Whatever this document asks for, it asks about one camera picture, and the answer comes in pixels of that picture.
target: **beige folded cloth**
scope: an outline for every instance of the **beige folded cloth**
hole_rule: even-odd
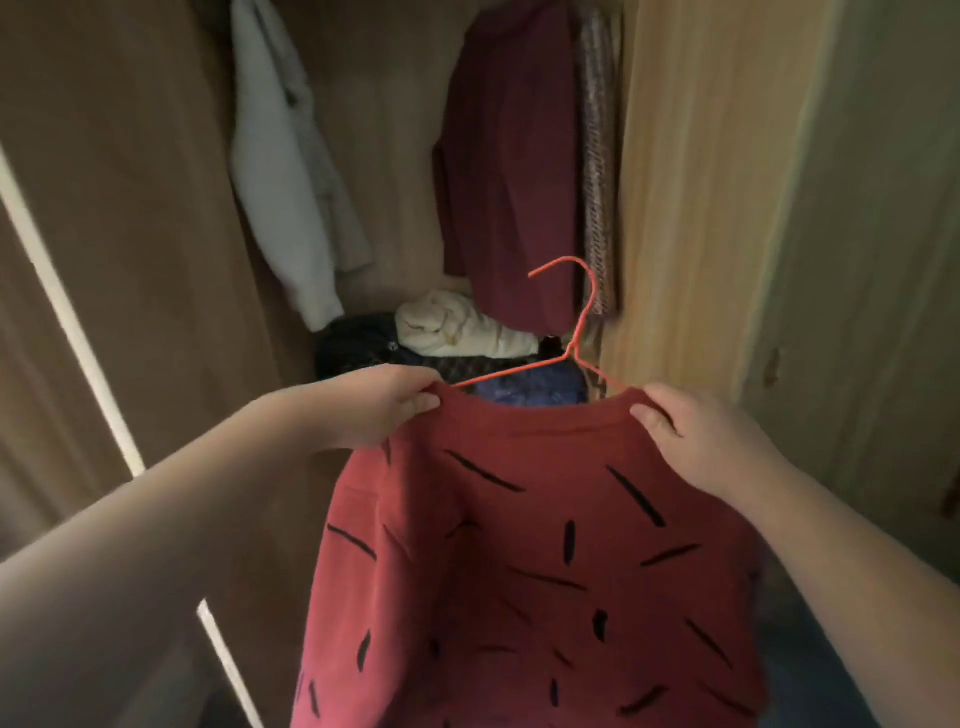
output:
[[[519,359],[537,353],[532,333],[514,331],[480,313],[467,296],[431,291],[396,311],[402,346],[421,356],[487,356]]]

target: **white hoodie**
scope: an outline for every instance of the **white hoodie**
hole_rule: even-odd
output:
[[[236,130],[230,168],[253,237],[311,331],[343,315],[334,269],[370,243],[314,119],[297,49],[269,0],[233,0]]]

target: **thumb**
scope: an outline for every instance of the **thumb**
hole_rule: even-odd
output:
[[[650,437],[657,444],[661,454],[665,455],[681,439],[670,421],[653,407],[648,407],[646,404],[635,404],[630,408],[630,414],[636,417],[650,433]]]
[[[429,412],[440,406],[440,398],[437,395],[431,395],[426,392],[419,392],[409,400],[402,401],[397,408],[395,427],[400,427],[408,420],[413,420],[417,415]]]

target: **hanging clothes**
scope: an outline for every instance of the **hanging clothes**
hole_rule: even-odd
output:
[[[480,313],[467,296],[430,291],[396,310],[400,344],[424,356],[517,359],[537,353],[532,333],[514,331]]]
[[[556,0],[482,12],[450,80],[433,153],[444,269],[477,308],[537,335],[576,320],[574,272],[527,273],[576,247],[573,41]]]
[[[584,254],[597,280],[590,313],[617,312],[615,191],[615,89],[610,30],[599,8],[578,9],[577,101],[580,116]],[[586,302],[589,291],[584,292]]]
[[[756,725],[759,538],[663,461],[651,401],[433,391],[337,483],[293,726]]]
[[[269,0],[233,0],[236,130],[230,171],[264,258],[311,331],[343,315],[334,270],[372,262],[314,119],[300,57]]]

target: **black dash pattern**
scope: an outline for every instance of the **black dash pattern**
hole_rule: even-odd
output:
[[[669,688],[664,685],[655,685],[649,691],[647,691],[639,700],[635,700],[630,705],[622,705],[616,709],[617,717],[633,717],[640,711],[646,710],[651,705],[660,700],[667,692]]]
[[[664,528],[666,526],[666,521],[663,519],[663,516],[660,515],[660,511],[654,508],[654,504],[647,499],[647,496],[640,492],[636,485],[630,482],[623,473],[611,466],[608,465],[607,470],[610,471],[617,482],[623,486],[623,489],[636,501],[636,504],[643,509],[643,512],[647,514],[647,517],[654,526],[657,528]]]
[[[743,703],[739,703],[733,698],[727,697],[723,693],[714,690],[709,685],[706,685],[704,683],[697,683],[697,684],[700,686],[700,690],[712,696],[717,702],[730,708],[734,713],[738,713],[744,717],[756,717],[756,713],[750,710],[750,708],[745,706]]]
[[[347,539],[354,546],[362,550],[364,553],[370,556],[374,561],[376,561],[376,551],[370,548],[370,546],[366,542],[361,541],[353,534],[347,533],[343,528],[337,528],[337,526],[333,525],[332,523],[328,523],[326,525],[326,530],[330,531],[330,533],[335,533],[338,536],[342,536],[343,538]]]
[[[463,519],[462,521],[457,523],[455,526],[453,526],[453,530],[451,530],[448,534],[446,534],[444,538],[452,539],[454,536],[457,535],[457,532],[463,528],[476,528],[481,531],[483,530],[483,527],[478,522],[472,521],[471,519]]]
[[[602,643],[607,641],[607,620],[609,618],[610,615],[602,609],[593,613],[593,634]]]
[[[727,656],[727,653],[723,650],[723,647],[717,644],[716,640],[707,634],[703,627],[689,617],[684,617],[684,622],[686,622],[686,626],[692,630],[693,634],[700,638],[700,641],[703,644],[713,650],[717,656],[727,664],[727,667],[733,669],[733,663],[730,661],[730,657]]]
[[[317,698],[317,683],[310,681],[310,710],[313,717],[320,717],[320,700]]]
[[[570,662],[569,658],[566,657],[559,649],[556,647],[553,648],[553,656],[560,660],[561,665],[564,667],[569,667],[573,669],[573,663]]]
[[[656,556],[651,556],[646,561],[641,561],[640,565],[642,567],[652,567],[655,564],[659,564],[663,561],[669,561],[670,559],[676,559],[678,556],[685,556],[690,551],[696,551],[700,548],[700,544],[687,544],[686,546],[677,546],[676,548],[670,548],[663,553],[659,553]]]
[[[536,573],[535,571],[526,571],[523,569],[518,569],[517,567],[508,567],[510,571],[519,575],[525,576],[528,579],[536,579],[537,581],[542,581],[544,584],[553,584],[558,587],[567,587],[568,589],[576,589],[578,592],[588,592],[589,589],[583,584],[578,584],[575,581],[570,581],[569,579],[561,579],[559,576],[551,576],[546,573]]]
[[[500,597],[500,601],[503,603],[503,606],[505,606],[507,609],[509,609],[511,612],[513,612],[513,613],[516,615],[516,618],[517,618],[517,619],[519,619],[519,620],[522,621],[524,624],[526,624],[528,627],[530,627],[531,629],[533,629],[534,621],[533,621],[533,619],[530,617],[530,615],[528,615],[528,614],[527,614],[526,612],[524,612],[522,609],[520,609],[519,607],[517,607],[514,603],[508,601],[507,599],[503,598],[502,596]]]
[[[564,526],[564,563],[567,566],[573,563],[573,555],[577,551],[577,524],[567,521]]]
[[[488,473],[483,468],[477,465],[474,465],[469,460],[467,460],[466,457],[461,455],[459,452],[454,452],[452,449],[445,450],[444,452],[446,452],[446,454],[453,457],[458,463],[464,466],[467,470],[471,471],[472,473],[477,473],[480,477],[484,478],[485,480],[489,480],[489,482],[493,483],[493,485],[498,485],[501,488],[505,488],[511,493],[527,492],[526,488],[520,488],[520,486],[515,485],[514,483],[507,482],[503,478],[499,478],[493,473]]]
[[[360,649],[357,650],[357,669],[363,672],[363,665],[367,662],[367,650],[370,649],[370,630],[360,643]]]

